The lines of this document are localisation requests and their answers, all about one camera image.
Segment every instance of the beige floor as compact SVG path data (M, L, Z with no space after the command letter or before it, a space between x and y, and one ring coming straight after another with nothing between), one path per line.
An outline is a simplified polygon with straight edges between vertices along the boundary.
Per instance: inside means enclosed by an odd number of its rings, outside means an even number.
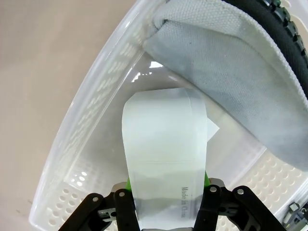
M135 0L0 0L0 230L28 215L59 125Z

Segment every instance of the gray fabric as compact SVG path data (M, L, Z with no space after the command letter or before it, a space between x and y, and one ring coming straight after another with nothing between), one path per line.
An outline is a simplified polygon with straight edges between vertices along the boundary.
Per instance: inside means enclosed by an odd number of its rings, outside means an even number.
M221 0L171 0L143 45L221 104L283 161L308 170L308 102L277 45Z

